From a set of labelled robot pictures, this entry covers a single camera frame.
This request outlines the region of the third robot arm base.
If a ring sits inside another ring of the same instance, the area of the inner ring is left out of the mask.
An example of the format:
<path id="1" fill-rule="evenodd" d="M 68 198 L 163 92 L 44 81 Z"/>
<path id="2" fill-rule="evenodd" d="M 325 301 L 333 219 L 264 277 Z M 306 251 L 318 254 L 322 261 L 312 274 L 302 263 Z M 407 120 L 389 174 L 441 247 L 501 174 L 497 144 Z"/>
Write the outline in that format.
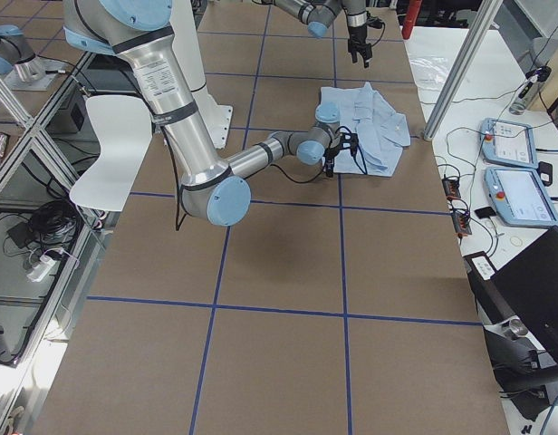
<path id="1" fill-rule="evenodd" d="M 13 90 L 45 91 L 53 81 L 24 33 L 13 24 L 0 25 L 0 76 Z"/>

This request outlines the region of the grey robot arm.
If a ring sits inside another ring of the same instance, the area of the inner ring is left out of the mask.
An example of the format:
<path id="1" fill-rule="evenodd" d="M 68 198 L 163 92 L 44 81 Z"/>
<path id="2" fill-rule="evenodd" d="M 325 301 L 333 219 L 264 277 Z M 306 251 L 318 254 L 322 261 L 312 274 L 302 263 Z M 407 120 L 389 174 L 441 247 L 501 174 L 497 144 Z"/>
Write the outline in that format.
<path id="1" fill-rule="evenodd" d="M 178 203 L 192 217 L 233 226 L 249 209 L 250 176 L 285 156 L 307 165 L 327 162 L 349 134 L 340 124 L 338 107 L 325 102 L 317 107 L 308 131 L 278 131 L 223 159 L 174 52 L 172 2 L 66 1 L 63 11 L 70 45 L 116 56 L 130 65 L 152 120 L 170 146 L 173 163 L 183 169 Z"/>
<path id="2" fill-rule="evenodd" d="M 372 58 L 372 43 L 367 41 L 368 27 L 373 16 L 367 11 L 365 1 L 327 0 L 318 5 L 304 0 L 261 1 L 262 5 L 273 5 L 296 18 L 307 27 L 308 33 L 322 38 L 341 12 L 344 12 L 349 34 L 347 48 L 353 63 L 361 57 L 363 66 L 368 68 Z"/>

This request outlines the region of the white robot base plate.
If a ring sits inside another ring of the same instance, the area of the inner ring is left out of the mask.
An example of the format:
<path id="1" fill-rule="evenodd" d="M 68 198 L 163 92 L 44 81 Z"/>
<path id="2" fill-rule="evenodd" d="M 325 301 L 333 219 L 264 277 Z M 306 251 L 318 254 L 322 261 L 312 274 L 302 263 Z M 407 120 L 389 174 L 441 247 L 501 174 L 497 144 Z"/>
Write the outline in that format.
<path id="1" fill-rule="evenodd" d="M 207 131 L 216 149 L 221 150 L 226 146 L 230 124 L 233 117 L 233 107 L 219 105 L 199 107 L 199 112 L 207 126 Z"/>

